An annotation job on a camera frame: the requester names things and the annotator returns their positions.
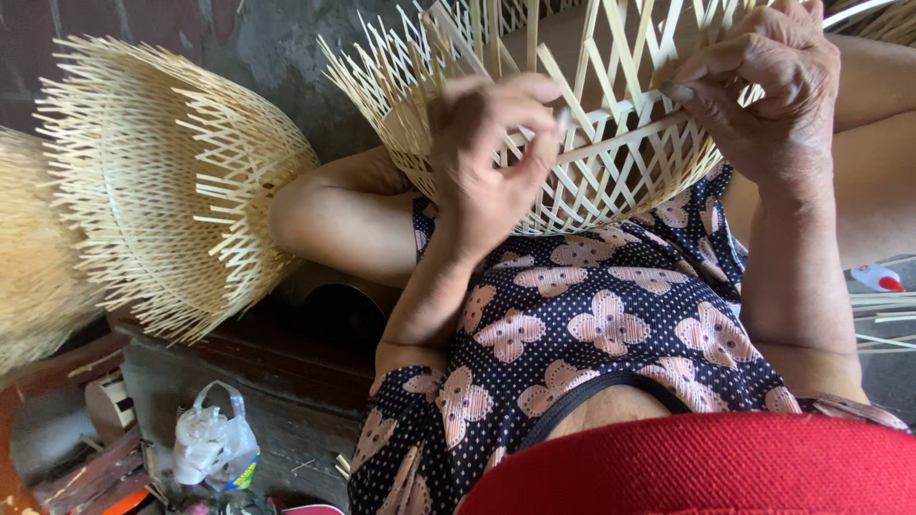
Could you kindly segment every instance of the woman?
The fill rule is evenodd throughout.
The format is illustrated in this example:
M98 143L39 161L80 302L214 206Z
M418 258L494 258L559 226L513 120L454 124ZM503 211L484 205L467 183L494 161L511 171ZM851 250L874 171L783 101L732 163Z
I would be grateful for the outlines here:
M916 157L895 148L865 167L855 155L877 151L864 140L913 134L916 93L905 84L916 57L838 38L846 61L869 68L841 75L822 16L818 0L760 7L662 87L747 180L726 194L736 200L725 213L749 235L748 257L719 202L731 165L637 220L507 239L558 151L543 105L560 91L537 75L446 87L431 109L438 215L423 199L392 194L407 183L381 151L363 158L368 172L338 161L280 192L281 245L362 277L406 281L376 353L353 512L451 513L507 455L675 413L825 412L906 428L866 405L841 256L848 265L906 248L895 240L912 225L880 237L871 224L878 211L913 218L912 174L897 176L894 192L860 187L866 198L854 202L849 184L857 170L895 177ZM736 76L767 98L741 109L720 85ZM899 94L867 104L853 94L834 117L838 89L866 92L877 80ZM536 135L528 153L493 170L491 149L518 126ZM855 145L832 146L847 133ZM739 300L740 322L730 309Z

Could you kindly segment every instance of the plastic bag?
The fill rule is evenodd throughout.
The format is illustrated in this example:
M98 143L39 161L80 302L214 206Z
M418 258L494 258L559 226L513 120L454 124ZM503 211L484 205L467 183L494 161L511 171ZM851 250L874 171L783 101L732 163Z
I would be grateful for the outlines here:
M213 385L229 392L232 419L221 415L219 406L203 408L203 400ZM202 389L194 406L178 419L173 453L175 480L182 485L196 485L206 478L219 488L248 488L260 448L245 421L242 394L222 381Z

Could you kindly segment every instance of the woman's left hand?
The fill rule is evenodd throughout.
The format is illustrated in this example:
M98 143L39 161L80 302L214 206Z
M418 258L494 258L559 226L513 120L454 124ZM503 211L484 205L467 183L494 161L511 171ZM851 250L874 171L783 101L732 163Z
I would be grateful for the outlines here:
M544 105L560 94L556 82L536 73L502 83L472 76L448 82L430 104L435 236L454 259L476 264L531 207L560 149L558 124ZM528 151L514 166L494 168L494 150L520 126L535 135Z

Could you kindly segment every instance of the woman's right hand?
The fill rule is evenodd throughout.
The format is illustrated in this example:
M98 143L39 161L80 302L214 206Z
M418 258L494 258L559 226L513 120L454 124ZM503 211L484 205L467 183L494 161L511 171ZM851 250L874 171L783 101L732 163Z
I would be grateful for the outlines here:
M823 36L823 4L757 7L720 43L698 50L661 91L687 109L763 200L830 192L840 52ZM724 81L760 84L742 108Z

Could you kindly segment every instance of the leg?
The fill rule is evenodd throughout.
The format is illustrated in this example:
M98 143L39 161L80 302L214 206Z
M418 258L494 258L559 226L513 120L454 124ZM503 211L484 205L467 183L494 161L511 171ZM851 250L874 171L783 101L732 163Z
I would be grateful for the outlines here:
M403 288L417 265L409 188L384 148L338 159L277 192L270 232L297 256Z
M843 52L834 187L840 258L850 268L914 250L916 49L859 38L831 41ZM754 183L736 174L722 202L744 245L758 201Z

